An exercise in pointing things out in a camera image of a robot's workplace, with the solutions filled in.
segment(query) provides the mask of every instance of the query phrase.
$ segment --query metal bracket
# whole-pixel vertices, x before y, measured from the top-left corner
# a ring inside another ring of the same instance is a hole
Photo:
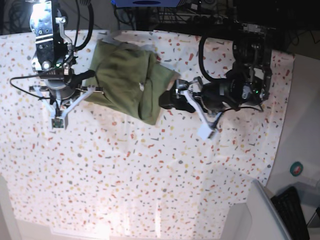
[[[212,127],[215,125],[214,122],[209,122],[205,116],[204,111],[202,110],[201,106],[199,105],[199,103],[197,103],[192,96],[192,93],[189,92],[188,90],[182,91],[181,94],[183,94],[186,98],[186,100],[188,101],[188,103],[195,109],[195,111],[198,113],[201,121],[202,121],[202,125],[201,127],[198,129],[198,136],[202,138],[202,140],[206,140],[206,139],[213,139],[215,137],[215,135],[217,134],[217,129],[215,127]],[[218,119],[220,117],[222,113],[218,113],[216,115],[216,119]]]
[[[200,76],[195,77],[192,81],[189,82],[190,85],[197,84],[200,91],[204,87],[204,83],[202,82],[202,78]]]
[[[65,40],[67,42],[67,47],[68,47],[68,53],[69,53],[69,56],[71,54],[73,54],[73,46],[72,46],[72,40],[70,37],[68,37],[66,34],[65,34],[65,23],[67,22],[67,18],[65,16],[62,16],[62,17],[56,17],[55,18],[55,23],[56,24],[59,24],[59,31],[60,31],[60,36],[61,38],[63,38],[63,40]]]
[[[34,91],[36,94],[40,97],[43,98],[42,94],[42,87],[39,85],[33,86]],[[79,96],[75,101],[70,101],[71,105],[64,111],[61,111],[60,116],[56,116],[56,107],[57,103],[54,103],[52,106],[49,104],[49,102],[46,99],[42,99],[41,101],[44,103],[45,107],[49,110],[50,112],[50,124],[49,127],[51,129],[53,128],[58,128],[58,129],[66,129],[68,126],[68,114],[83,100],[88,98],[91,94],[93,94],[96,91],[95,86],[88,86],[87,91]],[[61,107],[61,101],[58,101],[58,107]]]

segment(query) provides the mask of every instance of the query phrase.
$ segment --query cable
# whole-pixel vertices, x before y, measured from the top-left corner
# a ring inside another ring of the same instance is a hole
[[[88,34],[87,34],[84,42],[80,46],[76,46],[75,47],[75,51],[80,51],[80,50],[84,49],[87,46],[87,44],[89,43],[89,41],[91,39],[92,32],[94,30],[95,14],[94,14],[94,9],[93,9],[91,3],[88,5],[88,11],[89,11],[89,29],[88,29]]]
[[[64,0],[60,0],[64,5],[66,5],[70,11],[72,11],[74,14],[77,14],[77,11],[74,10],[74,8],[72,6],[70,6],[68,3],[66,3],[66,1]],[[82,14],[80,14],[80,17],[83,18],[84,20],[86,20],[87,22],[89,22],[89,19],[86,18],[85,16],[83,16]],[[94,24],[94,26],[98,29],[103,29],[102,27],[100,27],[99,25],[97,24]]]
[[[314,36],[314,34],[312,33],[312,31],[310,30],[309,32],[310,32],[310,34],[311,34],[311,37],[312,37],[312,39],[313,39],[314,44],[320,43],[320,40],[316,41],[315,36]]]
[[[263,108],[261,108],[262,110],[260,110],[260,109],[258,109],[258,108],[253,107],[253,106],[242,106],[242,107],[240,107],[240,109],[253,109],[253,110],[256,110],[256,111],[258,111],[258,112],[260,112],[260,113],[262,113],[262,112],[264,111]],[[230,110],[234,110],[234,109],[233,109],[233,108],[228,108],[228,109],[225,109],[225,110],[223,110],[223,111],[221,112],[221,115],[214,121],[214,125],[215,125],[214,127],[216,127],[216,126],[218,125],[221,117],[222,117],[226,112],[228,112],[228,111],[230,111]]]
[[[123,16],[119,16],[118,15],[118,10],[123,10],[124,13],[126,13],[128,21],[124,20]],[[131,8],[127,8],[127,7],[117,7],[115,5],[113,5],[113,14],[116,18],[116,20],[118,21],[118,29],[120,29],[120,23],[124,24],[124,25],[128,25],[132,28],[132,30],[135,30],[135,25],[133,22],[134,19],[134,13],[131,12]]]
[[[79,28],[80,28],[80,7],[79,7],[78,0],[75,0],[75,4],[76,4],[76,10],[77,10],[78,16],[77,16],[77,22],[76,22],[76,34],[74,39],[74,46],[77,46],[77,40],[78,40],[78,34],[79,34]]]
[[[201,70],[202,75],[211,83],[223,83],[226,79],[225,78],[213,78],[211,77],[206,69],[205,69],[205,65],[204,65],[204,48],[205,48],[205,43],[207,40],[208,36],[204,35],[199,43],[199,67]]]
[[[290,44],[292,44],[293,46],[298,46],[299,43],[300,43],[300,39],[299,39],[299,35],[297,34],[297,32],[295,33],[296,34],[296,39],[297,39],[296,43],[294,43],[294,39],[291,38],[290,31],[287,31],[287,33],[288,33],[288,36],[289,36]]]
[[[21,92],[24,92],[24,93],[26,93],[26,94],[29,94],[29,95],[31,95],[31,96],[33,96],[33,97],[35,97],[35,98],[38,98],[39,100],[42,100],[42,99],[50,99],[50,97],[49,97],[49,98],[43,98],[43,97],[40,97],[40,96],[38,96],[38,95],[35,95],[35,94],[33,94],[33,93],[29,92],[29,91],[23,90],[22,88],[14,85],[14,84],[13,84],[13,80],[17,80],[17,79],[29,79],[29,78],[40,77],[40,76],[42,76],[42,75],[51,73],[52,71],[54,71],[54,70],[56,70],[56,69],[57,69],[56,67],[53,67],[53,68],[49,69],[48,71],[43,71],[43,72],[38,73],[38,74],[35,74],[35,75],[13,77],[13,78],[10,78],[9,82],[10,82],[10,85],[11,85],[12,87],[20,90]]]

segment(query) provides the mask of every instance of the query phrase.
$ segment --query confetti pattern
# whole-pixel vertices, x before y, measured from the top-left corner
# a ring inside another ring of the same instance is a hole
[[[78,53],[76,74],[90,66],[98,35],[95,31]],[[200,75],[197,36],[125,31],[115,39],[156,52],[182,79]],[[202,141],[196,114],[163,110],[150,126],[88,102],[70,113],[66,131],[50,130],[42,103],[9,85],[10,78],[33,73],[34,52],[31,33],[0,38],[0,174],[17,219],[56,231],[218,239],[230,206],[246,202],[252,179],[267,183],[284,124],[293,56],[272,53],[264,113],[230,111],[216,139]],[[204,54],[213,77],[231,69],[230,41],[208,39]],[[28,89],[38,83],[30,78],[18,85]]]

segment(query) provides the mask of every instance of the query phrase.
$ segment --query folded fabric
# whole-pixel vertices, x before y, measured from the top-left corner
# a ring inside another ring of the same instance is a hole
[[[152,51],[126,49],[98,41],[91,70],[95,77],[87,86],[103,88],[103,94],[94,93],[86,100],[125,113],[143,122],[155,125],[159,116],[159,97],[176,73],[157,63]]]

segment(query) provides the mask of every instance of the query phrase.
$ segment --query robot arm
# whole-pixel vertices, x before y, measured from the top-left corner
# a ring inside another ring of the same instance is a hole
[[[94,92],[101,92],[100,87],[82,87],[82,81],[95,76],[88,70],[76,75],[72,66],[76,64],[74,52],[81,50],[89,42],[93,31],[93,9],[88,4],[90,27],[84,43],[76,47],[65,34],[65,24],[68,19],[60,9],[58,0],[31,0],[33,12],[30,18],[30,28],[35,34],[36,52],[32,59],[32,69],[46,86],[31,86],[30,92],[35,92],[50,111],[52,128],[65,129],[68,125],[68,113],[82,100]],[[50,101],[43,97],[42,92],[49,92]]]
[[[261,104],[269,98],[272,77],[270,35],[267,28],[254,26],[254,31],[248,31],[247,26],[240,27],[239,38],[233,41],[235,62],[232,70],[226,73],[226,78],[213,78],[207,73],[203,60],[207,36],[203,36],[199,43],[199,67],[209,83],[203,84],[201,77],[191,82],[178,79],[170,91],[160,96],[159,104],[164,109],[197,112],[202,122],[198,135],[203,140],[213,139],[220,118],[229,110],[264,111]],[[256,70],[261,70],[263,77],[257,77]],[[198,85],[199,92],[193,91],[192,84]]]

